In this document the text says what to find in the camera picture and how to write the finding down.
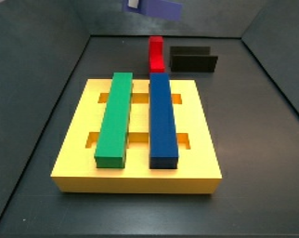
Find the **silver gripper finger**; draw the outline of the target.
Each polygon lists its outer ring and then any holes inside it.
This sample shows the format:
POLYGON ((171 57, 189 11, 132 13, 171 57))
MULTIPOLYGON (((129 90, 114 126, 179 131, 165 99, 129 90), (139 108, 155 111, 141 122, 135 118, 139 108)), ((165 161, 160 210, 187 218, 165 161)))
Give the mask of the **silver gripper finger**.
POLYGON ((139 8, 139 0, 129 0, 128 6, 132 8, 139 8))

